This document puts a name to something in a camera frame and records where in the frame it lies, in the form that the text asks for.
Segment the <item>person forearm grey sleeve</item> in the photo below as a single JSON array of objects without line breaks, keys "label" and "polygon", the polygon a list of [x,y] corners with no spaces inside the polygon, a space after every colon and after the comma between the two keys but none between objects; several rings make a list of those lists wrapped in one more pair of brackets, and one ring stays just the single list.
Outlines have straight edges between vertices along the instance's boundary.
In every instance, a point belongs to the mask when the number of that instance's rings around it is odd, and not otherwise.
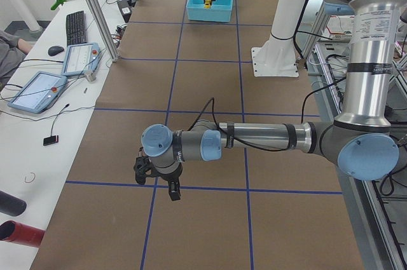
[{"label": "person forearm grey sleeve", "polygon": [[32,50],[33,45],[28,43],[26,40],[24,40],[22,38],[19,38],[18,43],[17,43],[17,47],[22,53],[27,55]]}]

